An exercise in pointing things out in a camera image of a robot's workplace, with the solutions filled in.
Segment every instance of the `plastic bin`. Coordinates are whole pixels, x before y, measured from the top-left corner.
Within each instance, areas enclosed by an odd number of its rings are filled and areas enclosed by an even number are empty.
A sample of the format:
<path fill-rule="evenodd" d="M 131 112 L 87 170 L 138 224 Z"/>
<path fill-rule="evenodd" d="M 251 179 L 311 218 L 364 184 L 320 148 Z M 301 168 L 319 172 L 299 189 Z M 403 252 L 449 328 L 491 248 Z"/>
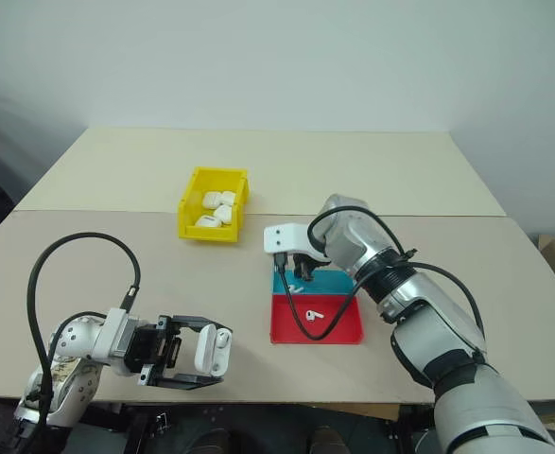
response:
<path fill-rule="evenodd" d="M 233 220 L 222 227 L 196 227 L 202 215 L 212 215 L 214 210 L 201 206 L 208 191 L 233 191 Z M 179 237 L 205 241 L 236 242 L 243 226 L 243 209 L 248 200 L 248 171 L 241 168 L 195 167 L 189 185 L 179 203 Z"/>

